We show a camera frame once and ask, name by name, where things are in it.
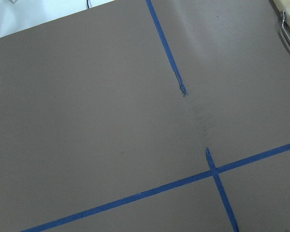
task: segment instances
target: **blue painter's tape strip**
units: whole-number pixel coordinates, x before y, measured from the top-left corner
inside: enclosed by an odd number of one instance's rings
[[[223,165],[223,166],[217,168],[217,171],[218,171],[218,173],[226,172],[226,171],[229,171],[231,169],[238,168],[238,167],[244,166],[246,164],[253,163],[253,162],[256,162],[258,160],[261,160],[261,159],[264,159],[264,158],[267,158],[270,156],[274,156],[274,155],[277,155],[277,154],[280,154],[280,153],[283,153],[283,152],[289,151],[289,150],[290,150],[290,144],[280,146],[280,147],[274,148],[272,150],[256,154],[254,156],[250,156],[248,158],[241,159],[239,161],[235,161],[233,163]]]
[[[183,91],[184,94],[187,93],[186,91],[186,88],[185,88],[185,85],[184,85],[184,82],[182,80],[182,77],[180,76],[180,73],[179,73],[179,70],[177,68],[177,65],[176,65],[176,62],[174,60],[174,57],[172,55],[172,52],[171,52],[171,49],[168,45],[168,42],[165,38],[165,35],[163,33],[163,30],[162,30],[162,27],[161,27],[161,24],[159,22],[159,19],[157,17],[157,14],[155,12],[155,9],[154,9],[154,6],[151,2],[151,0],[146,0],[146,3],[147,3],[147,6],[148,6],[148,9],[150,11],[150,14],[151,14],[151,17],[153,18],[154,20],[154,23],[156,25],[156,28],[157,28],[157,31],[158,31],[158,34],[160,36],[160,39],[161,39],[161,42],[163,44],[163,47],[164,47],[164,50],[165,50],[165,53],[169,59],[169,62],[170,62],[170,65],[171,65],[171,68],[173,69],[173,71],[175,72],[175,75],[176,75],[176,78],[178,80],[178,83],[179,83],[179,87],[180,89]]]
[[[116,207],[131,203],[131,202],[134,202],[134,201],[146,198],[146,197],[156,195],[161,192],[165,192],[165,191],[168,191],[168,190],[171,190],[171,189],[183,186],[183,185],[190,184],[198,180],[205,179],[207,177],[210,177],[211,175],[212,174],[210,171],[206,171],[197,175],[187,177],[185,179],[177,180],[172,183],[162,185],[157,188],[153,188],[153,189],[141,192],[141,193],[137,193],[135,195],[132,195],[132,196],[129,196],[129,197],[126,197],[126,198],[123,198],[114,202],[110,202],[110,203],[107,203],[107,204],[104,204],[104,205],[101,205],[101,206],[98,206],[89,210],[85,210],[77,214],[73,214],[73,215],[70,215],[70,216],[55,220],[55,221],[51,221],[51,222],[48,222],[46,224],[43,224],[34,228],[24,230],[22,232],[45,231],[56,226],[60,226],[60,225],[63,225],[72,221],[76,221],[76,220],[79,220],[79,219],[82,219],[82,218],[85,218],[85,217],[88,217],[88,216],[91,216],[91,215],[94,215],[94,214],[97,214],[97,213],[100,213],[100,212],[103,212],[112,208],[116,208]]]
[[[219,174],[218,174],[218,172],[216,170],[214,160],[213,160],[212,155],[211,155],[211,153],[210,153],[208,148],[206,149],[206,158],[207,158],[207,162],[208,162],[208,165],[210,167],[210,170],[212,172],[214,181],[215,181],[215,183],[217,185],[217,189],[218,189],[219,194],[221,196],[223,205],[224,205],[224,207],[225,207],[225,209],[227,211],[227,214],[228,214],[229,220],[231,222],[233,231],[234,232],[239,232],[238,227],[237,227],[237,222],[236,222],[235,215],[233,213],[233,210],[231,208],[229,199],[228,199],[227,194],[226,194],[226,192],[224,190],[224,187],[222,185],[221,179],[220,179]]]

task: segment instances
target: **silver handle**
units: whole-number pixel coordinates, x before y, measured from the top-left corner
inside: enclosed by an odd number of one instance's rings
[[[287,30],[285,28],[285,21],[286,21],[286,17],[287,17],[287,14],[285,11],[282,11],[280,12],[280,19],[281,19],[281,31],[287,41],[287,43],[289,44],[290,46],[290,35],[287,33]]]

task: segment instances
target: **floor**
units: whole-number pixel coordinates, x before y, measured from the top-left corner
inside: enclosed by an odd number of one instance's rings
[[[213,175],[240,232],[290,232],[272,2],[152,0],[186,95],[149,2],[0,39],[0,232],[235,231]]]

